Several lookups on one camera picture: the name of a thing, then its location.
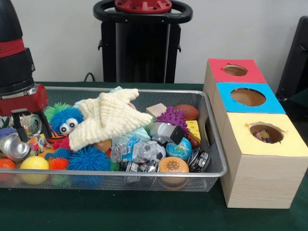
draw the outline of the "metal basket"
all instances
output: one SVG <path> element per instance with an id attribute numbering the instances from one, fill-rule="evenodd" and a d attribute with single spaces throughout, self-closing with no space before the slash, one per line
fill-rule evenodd
<path id="1" fill-rule="evenodd" d="M 49 105 L 97 98 L 110 89 L 47 87 Z M 200 147 L 209 153 L 211 162 L 205 173 L 143 173 L 112 171 L 69 171 L 0 169 L 1 188 L 31 189 L 91 189 L 91 190 L 143 190 L 208 192 L 218 177 L 227 171 L 225 154 L 221 145 L 209 98 L 201 91 L 189 90 L 139 90 L 132 103 L 137 110 L 163 103 L 166 106 L 190 104 L 199 110 L 198 125 Z M 213 137 L 209 145 L 206 137 Z"/>

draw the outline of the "silver can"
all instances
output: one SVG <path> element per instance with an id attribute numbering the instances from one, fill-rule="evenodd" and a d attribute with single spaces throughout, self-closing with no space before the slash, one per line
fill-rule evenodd
<path id="1" fill-rule="evenodd" d="M 30 147 L 27 143 L 21 142 L 18 133 L 13 133 L 0 140 L 2 156 L 15 162 L 21 162 L 30 155 Z"/>
<path id="2" fill-rule="evenodd" d="M 40 134 L 42 131 L 42 122 L 37 115 L 27 115 L 20 117 L 20 124 L 26 130 L 27 135 L 34 136 Z M 13 117 L 10 120 L 10 126 L 14 125 Z"/>

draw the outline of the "wooden box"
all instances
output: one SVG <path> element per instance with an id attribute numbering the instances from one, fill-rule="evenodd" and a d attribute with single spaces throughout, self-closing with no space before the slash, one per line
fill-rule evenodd
<path id="1" fill-rule="evenodd" d="M 271 143 L 253 134 L 266 129 Z M 308 148 L 284 114 L 227 113 L 221 177 L 227 207 L 289 208 L 308 167 Z"/>
<path id="2" fill-rule="evenodd" d="M 206 66 L 205 92 L 211 103 L 216 82 L 266 83 L 254 60 L 209 59 Z"/>
<path id="3" fill-rule="evenodd" d="M 216 85 L 212 107 L 220 137 L 227 112 L 285 113 L 267 84 L 216 83 Z"/>

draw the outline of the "blue fuzzy toy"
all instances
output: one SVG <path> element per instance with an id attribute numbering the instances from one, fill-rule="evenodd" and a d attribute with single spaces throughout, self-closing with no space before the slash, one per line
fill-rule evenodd
<path id="1" fill-rule="evenodd" d="M 50 121 L 51 129 L 61 134 L 60 127 L 67 123 L 69 119 L 75 119 L 78 124 L 83 121 L 81 111 L 77 108 L 66 108 L 53 116 Z"/>
<path id="2" fill-rule="evenodd" d="M 106 154 L 89 145 L 73 152 L 69 158 L 68 170 L 110 171 L 110 161 Z"/>
<path id="3" fill-rule="evenodd" d="M 45 159 L 48 160 L 49 157 L 52 157 L 52 158 L 61 157 L 64 159 L 69 159 L 72 153 L 73 151 L 68 150 L 66 148 L 58 148 L 54 153 L 47 153 L 45 156 Z"/>
<path id="4" fill-rule="evenodd" d="M 69 161 L 68 170 L 110 171 L 111 168 L 106 154 L 92 145 L 73 152 Z M 74 176 L 72 181 L 77 187 L 97 189 L 104 178 L 105 176 Z"/>

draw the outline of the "orange spiky ball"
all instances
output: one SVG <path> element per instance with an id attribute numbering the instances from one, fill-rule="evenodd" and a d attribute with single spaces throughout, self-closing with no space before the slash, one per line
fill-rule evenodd
<path id="1" fill-rule="evenodd" d="M 49 165 L 49 169 L 52 170 L 65 170 L 67 168 L 69 164 L 69 161 L 65 158 L 61 158 L 61 157 L 57 157 L 54 158 L 50 165 Z"/>

